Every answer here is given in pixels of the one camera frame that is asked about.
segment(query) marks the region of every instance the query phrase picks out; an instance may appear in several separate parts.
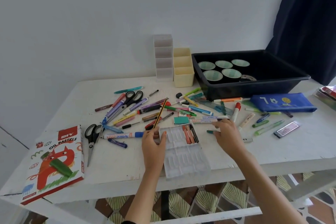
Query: red marker cap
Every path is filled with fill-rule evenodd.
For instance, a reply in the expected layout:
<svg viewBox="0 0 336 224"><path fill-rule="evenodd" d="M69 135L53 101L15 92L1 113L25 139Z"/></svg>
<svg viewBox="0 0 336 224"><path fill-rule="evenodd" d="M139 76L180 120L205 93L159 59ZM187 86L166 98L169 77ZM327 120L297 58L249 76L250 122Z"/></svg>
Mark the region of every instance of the red marker cap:
<svg viewBox="0 0 336 224"><path fill-rule="evenodd" d="M238 110L240 111L241 107L242 107L241 104L239 102L237 102L235 108L238 108Z"/></svg>

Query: blue pencil case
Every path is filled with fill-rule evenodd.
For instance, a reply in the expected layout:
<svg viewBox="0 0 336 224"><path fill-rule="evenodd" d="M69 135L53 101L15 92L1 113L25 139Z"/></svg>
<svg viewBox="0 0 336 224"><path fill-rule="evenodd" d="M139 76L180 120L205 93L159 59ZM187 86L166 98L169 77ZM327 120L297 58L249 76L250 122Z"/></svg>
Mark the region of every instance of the blue pencil case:
<svg viewBox="0 0 336 224"><path fill-rule="evenodd" d="M250 101L263 112L314 112L317 110L302 93L254 95Z"/></svg>

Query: yellow plastic organizer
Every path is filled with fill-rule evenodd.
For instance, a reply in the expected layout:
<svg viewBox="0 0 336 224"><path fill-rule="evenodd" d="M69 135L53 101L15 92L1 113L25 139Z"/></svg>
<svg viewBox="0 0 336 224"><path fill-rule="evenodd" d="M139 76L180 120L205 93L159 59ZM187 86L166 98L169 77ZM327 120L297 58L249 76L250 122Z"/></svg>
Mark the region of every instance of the yellow plastic organizer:
<svg viewBox="0 0 336 224"><path fill-rule="evenodd" d="M191 87L194 82L194 68L189 48L174 48L174 84L176 88Z"/></svg>

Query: human arm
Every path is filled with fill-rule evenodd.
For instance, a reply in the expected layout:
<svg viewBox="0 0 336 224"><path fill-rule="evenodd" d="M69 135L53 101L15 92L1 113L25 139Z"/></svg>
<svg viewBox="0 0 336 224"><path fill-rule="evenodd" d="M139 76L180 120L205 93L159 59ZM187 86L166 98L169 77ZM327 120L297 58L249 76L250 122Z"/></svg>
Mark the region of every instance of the human arm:
<svg viewBox="0 0 336 224"><path fill-rule="evenodd" d="M216 128L220 128L221 132L214 132L217 142L237 163L267 223L307 224L300 213L296 211L287 198L266 175L256 158L246 150L234 122L223 119L218 122L213 122L212 124Z"/></svg>
<svg viewBox="0 0 336 224"><path fill-rule="evenodd" d="M125 221L132 221L136 224L147 224L150 222L155 189L165 157L166 132L162 134L159 145L153 140L158 137L159 127L145 131L143 134L142 153L145 162L145 173L132 204L128 209Z"/></svg>

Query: clear plastic organizer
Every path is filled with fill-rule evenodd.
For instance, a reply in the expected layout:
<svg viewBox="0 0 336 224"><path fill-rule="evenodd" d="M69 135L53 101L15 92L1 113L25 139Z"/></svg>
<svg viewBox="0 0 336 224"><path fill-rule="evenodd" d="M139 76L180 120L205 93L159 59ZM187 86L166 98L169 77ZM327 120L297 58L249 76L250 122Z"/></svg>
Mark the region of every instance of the clear plastic organizer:
<svg viewBox="0 0 336 224"><path fill-rule="evenodd" d="M187 144L182 126L160 128L160 136L167 132L166 155L164 167L168 179L189 173L208 172L211 170L209 161L199 143Z"/></svg>

